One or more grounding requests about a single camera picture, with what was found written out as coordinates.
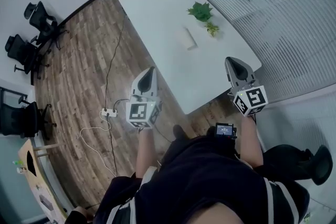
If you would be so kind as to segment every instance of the person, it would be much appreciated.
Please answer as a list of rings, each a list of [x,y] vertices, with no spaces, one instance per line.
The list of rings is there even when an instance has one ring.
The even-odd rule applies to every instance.
[[[93,223],[299,223],[308,192],[264,165],[254,120],[241,122],[240,158],[235,141],[214,135],[214,127],[188,139],[176,125],[159,170],[153,132],[141,131],[135,176],[111,181]],[[76,208],[66,224],[84,224],[87,217]]]

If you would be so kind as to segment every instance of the wooden floor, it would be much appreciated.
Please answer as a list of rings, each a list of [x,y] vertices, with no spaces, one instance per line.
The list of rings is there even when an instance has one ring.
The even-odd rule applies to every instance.
[[[99,112],[104,107],[106,75],[123,17],[118,0],[95,0],[66,23],[70,33],[60,38],[61,51],[53,48],[46,57],[50,67],[41,71],[41,80],[35,80],[38,106],[43,108],[50,103],[52,108],[48,117],[57,123],[57,127],[49,130],[51,140],[46,144],[66,144],[50,150],[51,163],[66,194],[76,206],[98,204],[113,178],[99,155],[84,144],[79,133],[84,127],[107,129],[106,122],[99,118]],[[108,78],[108,108],[112,108],[116,100],[128,98],[133,79],[145,68],[154,65],[127,17],[115,56]],[[224,94],[184,115],[161,74],[158,76],[163,111],[156,125],[168,140],[174,139],[172,127],[175,124],[180,124],[190,137],[205,134],[216,122],[240,125],[237,112]],[[125,120],[125,103],[120,102],[117,109],[119,115],[111,120],[111,131],[118,175],[130,176],[134,172],[138,137],[136,129]],[[82,134],[115,172],[109,132],[93,129],[83,130]],[[170,143],[156,130],[154,135],[161,158]]]

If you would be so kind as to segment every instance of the black office chair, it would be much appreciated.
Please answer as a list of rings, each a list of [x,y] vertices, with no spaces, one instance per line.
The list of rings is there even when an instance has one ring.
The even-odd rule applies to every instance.
[[[320,146],[316,154],[290,145],[278,145],[264,153],[264,164],[271,164],[293,180],[312,179],[322,185],[329,178],[333,162],[327,147]]]
[[[69,33],[69,31],[62,30],[62,28],[58,26],[56,18],[54,16],[50,16],[47,13],[41,1],[38,2],[37,5],[29,3],[24,12],[24,16],[27,20],[29,19],[30,25],[34,26],[40,31],[39,36],[34,37],[30,41],[31,43],[36,42],[36,45],[44,45],[48,40],[51,39],[47,52],[51,52],[50,48],[53,43],[56,43],[57,49],[60,50],[57,39],[61,34],[65,32]]]
[[[28,106],[22,108],[13,108],[7,104],[1,104],[0,125],[3,135],[17,134],[23,137],[34,137],[38,131],[42,132],[44,139],[49,140],[47,136],[45,116],[50,104],[46,108],[38,110],[36,102],[29,103],[20,97],[19,103],[26,103]]]
[[[10,36],[5,46],[8,57],[15,59],[24,66],[23,69],[14,66],[16,70],[23,71],[28,74],[29,72],[37,72],[37,78],[41,79],[39,74],[40,66],[49,67],[49,65],[42,64],[43,55],[38,54],[38,48],[31,43],[24,42],[20,35],[15,37]]]

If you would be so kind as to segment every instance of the small potted plant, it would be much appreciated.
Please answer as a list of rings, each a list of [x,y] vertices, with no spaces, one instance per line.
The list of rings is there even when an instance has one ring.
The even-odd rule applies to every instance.
[[[192,8],[188,9],[189,15],[194,15],[197,20],[203,22],[204,27],[207,28],[208,33],[214,37],[216,33],[219,31],[219,27],[214,25],[209,19],[212,17],[210,11],[213,8],[210,8],[209,3],[201,4],[199,2],[195,2]]]

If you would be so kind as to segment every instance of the power strip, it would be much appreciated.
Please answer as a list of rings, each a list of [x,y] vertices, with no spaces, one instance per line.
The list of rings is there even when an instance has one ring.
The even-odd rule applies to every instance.
[[[109,117],[114,117],[114,118],[116,118],[118,116],[118,112],[117,112],[116,109],[115,110],[113,110],[113,109],[102,109],[101,110],[101,115],[102,116],[107,116],[107,114],[108,114]]]

